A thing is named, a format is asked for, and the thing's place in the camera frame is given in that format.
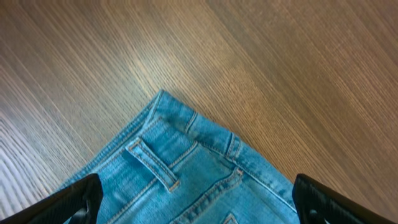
wooden table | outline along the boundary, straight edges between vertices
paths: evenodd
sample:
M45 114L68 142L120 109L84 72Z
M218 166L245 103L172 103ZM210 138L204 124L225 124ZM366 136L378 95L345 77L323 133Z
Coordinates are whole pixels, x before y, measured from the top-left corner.
M398 222L396 0L0 1L0 218L161 88Z

denim shorts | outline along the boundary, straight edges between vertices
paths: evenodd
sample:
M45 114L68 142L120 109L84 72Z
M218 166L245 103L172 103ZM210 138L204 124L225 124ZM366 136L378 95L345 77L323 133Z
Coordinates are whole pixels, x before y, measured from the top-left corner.
M299 223L291 182L166 91L62 187L90 173L104 192L97 223Z

denim fabric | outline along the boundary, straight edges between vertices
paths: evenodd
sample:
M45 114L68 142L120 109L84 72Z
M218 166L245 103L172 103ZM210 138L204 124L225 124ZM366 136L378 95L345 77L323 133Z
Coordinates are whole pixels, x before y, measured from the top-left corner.
M299 223L292 184L166 91L63 187L98 173L98 223Z

folded denim garment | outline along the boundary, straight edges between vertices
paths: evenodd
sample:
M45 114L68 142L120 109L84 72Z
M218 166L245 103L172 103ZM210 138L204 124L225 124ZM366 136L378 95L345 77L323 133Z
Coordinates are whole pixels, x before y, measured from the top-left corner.
M166 91L62 187L90 173L104 192L97 223L299 223L280 172Z

brown wood grain surface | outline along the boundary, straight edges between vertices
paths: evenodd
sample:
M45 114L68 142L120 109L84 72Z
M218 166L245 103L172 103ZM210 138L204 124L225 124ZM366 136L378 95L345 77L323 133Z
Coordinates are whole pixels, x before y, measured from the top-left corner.
M398 222L398 1L0 1L0 219L165 89Z

